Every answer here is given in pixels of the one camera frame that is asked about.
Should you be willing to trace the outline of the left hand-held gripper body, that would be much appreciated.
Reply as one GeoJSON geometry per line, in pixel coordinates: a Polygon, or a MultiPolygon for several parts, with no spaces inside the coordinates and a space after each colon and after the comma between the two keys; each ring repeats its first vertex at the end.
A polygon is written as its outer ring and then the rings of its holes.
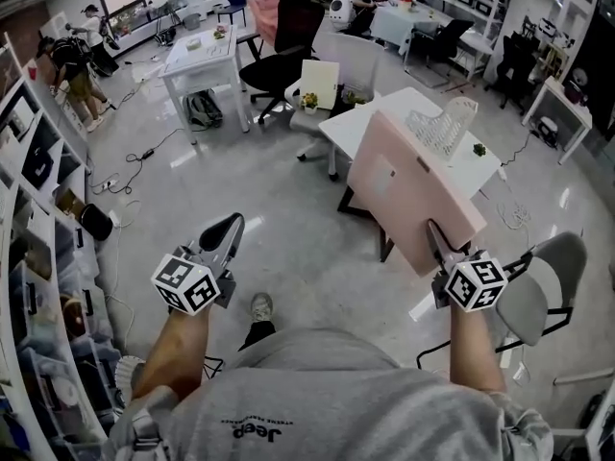
{"type": "Polygon", "coordinates": [[[151,276],[154,288],[171,310],[197,315],[211,304],[226,308],[236,289],[231,258],[219,252],[195,252],[179,246],[166,254],[151,276]]]}

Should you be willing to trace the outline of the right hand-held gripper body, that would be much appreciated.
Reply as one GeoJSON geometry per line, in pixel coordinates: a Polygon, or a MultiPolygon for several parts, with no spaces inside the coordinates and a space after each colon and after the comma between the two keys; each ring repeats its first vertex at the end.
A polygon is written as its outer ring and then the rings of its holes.
{"type": "Polygon", "coordinates": [[[455,303],[469,313],[494,306],[507,285],[499,260],[480,250],[441,269],[431,290],[436,308],[455,303]]]}

